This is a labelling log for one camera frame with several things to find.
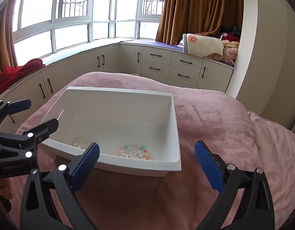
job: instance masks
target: curtain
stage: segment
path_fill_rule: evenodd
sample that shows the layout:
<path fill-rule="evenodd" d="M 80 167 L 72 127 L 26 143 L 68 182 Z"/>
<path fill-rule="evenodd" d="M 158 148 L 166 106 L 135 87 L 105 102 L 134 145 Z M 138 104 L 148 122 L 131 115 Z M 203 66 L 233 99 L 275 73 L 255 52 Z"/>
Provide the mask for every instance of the curtain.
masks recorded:
<path fill-rule="evenodd" d="M 12 22 L 16 0 L 8 0 L 0 12 L 0 73 L 5 67 L 17 67 Z"/>
<path fill-rule="evenodd" d="M 218 34 L 221 26 L 241 30 L 243 0 L 165 0 L 156 41 L 177 45 L 184 33 Z"/>

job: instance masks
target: red cloth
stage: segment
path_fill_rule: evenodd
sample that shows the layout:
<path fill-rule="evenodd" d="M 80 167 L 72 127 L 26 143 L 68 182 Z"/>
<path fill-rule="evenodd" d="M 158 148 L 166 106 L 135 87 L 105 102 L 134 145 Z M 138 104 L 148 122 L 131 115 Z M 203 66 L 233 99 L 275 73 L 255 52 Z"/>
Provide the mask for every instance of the red cloth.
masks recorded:
<path fill-rule="evenodd" d="M 24 66 L 16 68 L 5 67 L 5 71 L 0 73 L 0 94 L 20 79 L 42 67 L 45 67 L 45 64 L 42 63 L 41 59 L 32 59 Z"/>
<path fill-rule="evenodd" d="M 225 41 L 225 40 L 229 40 L 229 41 L 236 41 L 236 42 L 240 42 L 240 38 L 239 37 L 236 37 L 236 36 L 233 36 L 229 33 L 225 33 L 222 37 L 221 37 L 221 40 L 222 41 Z"/>

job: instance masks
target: pink bedspread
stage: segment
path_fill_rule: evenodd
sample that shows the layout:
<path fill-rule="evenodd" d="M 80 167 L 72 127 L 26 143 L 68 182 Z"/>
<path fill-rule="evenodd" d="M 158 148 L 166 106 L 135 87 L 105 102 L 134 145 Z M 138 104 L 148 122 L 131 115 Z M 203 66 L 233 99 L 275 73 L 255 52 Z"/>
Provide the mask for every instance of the pink bedspread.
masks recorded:
<path fill-rule="evenodd" d="M 193 147 L 198 140 L 239 169 L 265 170 L 274 201 L 276 229 L 294 209 L 295 135 L 247 112 L 232 97 L 119 73 L 87 73 L 69 85 L 163 91 L 174 96 L 182 171 L 165 177 L 141 177 L 94 169 L 76 197 L 99 229 L 196 228 L 218 196 L 195 159 Z M 17 134 L 39 124 L 65 89 L 22 124 Z M 38 150 L 38 163 L 41 171 L 49 171 L 68 161 L 60 157 L 53 161 Z M 12 178 L 14 199 L 10 215 L 17 225 L 25 181 L 26 176 Z M 63 222 L 70 225 L 55 194 L 54 201 Z M 240 194 L 225 225 L 232 221 L 239 201 Z"/>

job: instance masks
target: pink fleece blanket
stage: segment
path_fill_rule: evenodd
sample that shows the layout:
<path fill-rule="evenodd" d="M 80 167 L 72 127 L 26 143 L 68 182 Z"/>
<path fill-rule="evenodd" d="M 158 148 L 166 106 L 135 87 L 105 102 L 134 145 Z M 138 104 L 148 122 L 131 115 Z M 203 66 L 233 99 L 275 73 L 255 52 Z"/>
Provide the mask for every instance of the pink fleece blanket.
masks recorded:
<path fill-rule="evenodd" d="M 295 135 L 247 112 L 232 97 L 119 73 L 87 73 L 69 85 L 162 91 L 174 96 L 182 171 L 170 172 L 165 177 L 141 177 L 93 169 L 76 197 L 101 230 L 196 228 L 218 196 L 195 159 L 193 147 L 198 140 L 239 169 L 265 170 L 274 201 L 276 229 L 294 209 Z M 65 89 L 22 124 L 17 134 L 39 124 Z M 68 161 L 60 157 L 53 161 L 39 149 L 38 163 L 41 171 L 49 171 Z M 17 225 L 25 182 L 26 176 L 12 178 L 14 198 L 10 215 Z M 55 193 L 53 197 L 63 222 L 70 226 Z M 240 194 L 224 225 L 232 221 L 239 202 Z"/>

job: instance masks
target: drawer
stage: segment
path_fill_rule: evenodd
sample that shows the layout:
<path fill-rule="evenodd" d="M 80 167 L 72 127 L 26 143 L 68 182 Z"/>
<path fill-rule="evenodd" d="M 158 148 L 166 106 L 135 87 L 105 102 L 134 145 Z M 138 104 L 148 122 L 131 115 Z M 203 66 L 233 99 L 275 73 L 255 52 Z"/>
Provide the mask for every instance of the drawer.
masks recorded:
<path fill-rule="evenodd" d="M 171 51 L 153 47 L 143 47 L 142 59 L 170 64 Z"/>
<path fill-rule="evenodd" d="M 149 78 L 149 79 L 152 79 L 152 80 L 156 80 L 160 83 L 164 83 L 166 85 L 172 85 L 172 86 L 178 86 L 178 87 L 186 87 L 186 88 L 195 88 L 194 85 L 190 85 L 190 84 L 187 84 L 187 83 L 184 83 L 184 82 L 180 82 L 180 81 L 177 81 L 177 80 L 173 80 L 173 79 L 168 79 L 168 78 L 164 78 L 164 77 L 160 77 L 160 76 L 156 76 L 156 75 L 153 75 L 153 74 L 149 74 L 149 73 L 141 73 L 141 76 L 142 77 L 145 77 L 145 78 Z"/>
<path fill-rule="evenodd" d="M 199 78 L 199 73 L 185 68 L 170 66 L 168 78 L 178 80 L 190 85 L 196 85 L 197 79 Z"/>
<path fill-rule="evenodd" d="M 167 78 L 169 72 L 169 65 L 158 63 L 155 61 L 142 60 L 141 72 L 150 73 Z"/>
<path fill-rule="evenodd" d="M 203 59 L 184 53 L 172 52 L 170 65 L 200 72 Z"/>

